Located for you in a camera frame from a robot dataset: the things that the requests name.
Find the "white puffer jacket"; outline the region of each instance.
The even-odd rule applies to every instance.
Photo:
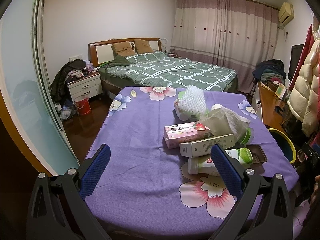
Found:
[[[307,137],[318,128],[320,28],[315,17],[312,34],[315,43],[300,69],[288,101],[292,114],[302,122],[302,131]]]

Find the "purple tablecloth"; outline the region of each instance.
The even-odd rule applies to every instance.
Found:
[[[92,157],[105,143],[111,160],[85,199],[107,232],[150,239],[208,238],[232,208],[235,200],[220,177],[188,175],[188,158],[164,142],[164,126],[182,123],[173,107],[182,90],[126,87],[111,105],[87,155]],[[268,158],[256,172],[269,177],[281,173],[291,190],[299,177],[261,120],[243,110],[245,96],[213,91],[204,96],[209,109],[221,104],[251,120],[252,144],[259,144]]]

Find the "black jacket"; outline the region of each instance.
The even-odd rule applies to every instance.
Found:
[[[274,70],[274,73],[282,75],[284,80],[287,77],[287,74],[284,72],[283,62],[279,59],[271,59],[259,63],[256,69],[252,71],[253,77],[260,80],[266,69]]]
[[[50,88],[51,97],[54,102],[60,102],[68,96],[66,84],[64,83],[66,76],[71,70],[81,70],[86,67],[86,62],[81,59],[75,59],[65,64],[56,74]]]

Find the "flat screen monitor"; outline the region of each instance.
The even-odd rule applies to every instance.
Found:
[[[291,60],[290,60],[290,67],[288,72],[288,80],[290,81],[292,80],[294,76],[294,72],[297,69],[300,56],[302,53],[303,45],[304,44],[300,44],[300,45],[295,45],[291,47]]]

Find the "wooden headboard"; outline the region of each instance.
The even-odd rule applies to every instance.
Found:
[[[96,67],[104,62],[113,60],[113,52],[111,49],[112,44],[129,41],[131,43],[132,49],[134,50],[134,39],[140,39],[149,41],[150,47],[152,49],[157,49],[161,51],[161,41],[159,38],[127,38],[127,39],[113,39],[108,41],[99,41],[90,43],[89,48],[89,60]]]

